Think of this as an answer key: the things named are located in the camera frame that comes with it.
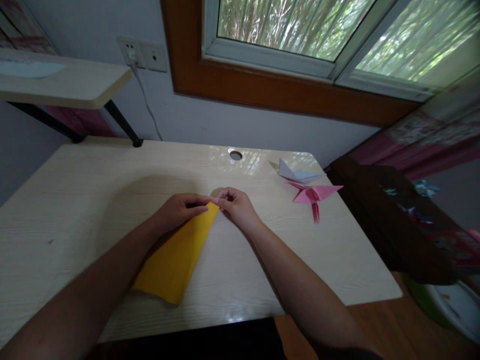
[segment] glass pane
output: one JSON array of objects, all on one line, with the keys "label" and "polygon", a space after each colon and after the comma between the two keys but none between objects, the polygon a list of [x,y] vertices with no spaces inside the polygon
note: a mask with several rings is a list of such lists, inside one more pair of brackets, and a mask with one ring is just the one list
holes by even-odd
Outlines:
[{"label": "glass pane", "polygon": [[221,38],[335,61],[375,0],[221,0]]},{"label": "glass pane", "polygon": [[412,0],[356,69],[446,87],[479,63],[478,0]]}]

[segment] pink origami crane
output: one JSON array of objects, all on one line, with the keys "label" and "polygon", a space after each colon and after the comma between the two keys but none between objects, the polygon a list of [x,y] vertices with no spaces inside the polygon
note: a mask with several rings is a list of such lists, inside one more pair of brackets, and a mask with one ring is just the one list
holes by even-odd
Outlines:
[{"label": "pink origami crane", "polygon": [[320,222],[319,205],[317,202],[325,200],[330,195],[335,194],[338,190],[343,188],[341,185],[315,185],[314,187],[306,188],[294,182],[289,182],[289,184],[301,190],[293,202],[311,204],[311,208],[313,209],[313,219],[317,224]]}]

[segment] window frame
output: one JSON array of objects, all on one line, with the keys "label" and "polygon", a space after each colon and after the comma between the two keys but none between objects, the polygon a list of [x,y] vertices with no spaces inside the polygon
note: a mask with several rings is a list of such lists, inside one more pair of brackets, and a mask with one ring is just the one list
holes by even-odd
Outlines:
[{"label": "window frame", "polygon": [[355,69],[411,0],[376,0],[335,61],[217,37],[220,1],[204,2],[201,47],[203,60],[336,84],[416,102],[424,102],[440,91],[433,86],[425,87]]},{"label": "window frame", "polygon": [[176,94],[379,127],[394,124],[421,106],[415,101],[202,59],[202,2],[161,0],[160,5]]}]

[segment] forearm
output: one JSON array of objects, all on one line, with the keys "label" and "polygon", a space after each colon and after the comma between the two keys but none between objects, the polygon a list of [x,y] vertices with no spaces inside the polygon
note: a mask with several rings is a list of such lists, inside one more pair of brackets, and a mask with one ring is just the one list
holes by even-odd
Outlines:
[{"label": "forearm", "polygon": [[314,343],[373,350],[355,320],[327,284],[262,224],[247,232],[288,313]]},{"label": "forearm", "polygon": [[97,342],[160,234],[145,222],[52,298],[0,351],[0,359],[75,359]]}]

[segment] cable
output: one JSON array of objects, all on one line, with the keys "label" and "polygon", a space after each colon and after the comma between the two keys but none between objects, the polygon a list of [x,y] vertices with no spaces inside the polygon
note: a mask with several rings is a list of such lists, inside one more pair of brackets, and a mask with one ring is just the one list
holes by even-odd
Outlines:
[{"label": "cable", "polygon": [[142,85],[142,81],[140,80],[139,70],[137,69],[138,61],[137,61],[137,56],[135,54],[135,51],[129,50],[128,57],[130,58],[130,62],[131,62],[131,70],[133,71],[133,74],[135,75],[138,81],[138,84],[140,85],[141,93],[143,94],[143,99],[145,100],[146,109],[148,110],[148,113],[150,114],[151,119],[153,120],[153,125],[155,125],[156,134],[158,135],[158,138],[160,139],[160,141],[163,141],[164,139],[160,134],[159,127],[157,125],[157,120],[155,119],[154,113],[150,109],[149,102],[147,100],[147,95],[145,94],[144,86]]}]

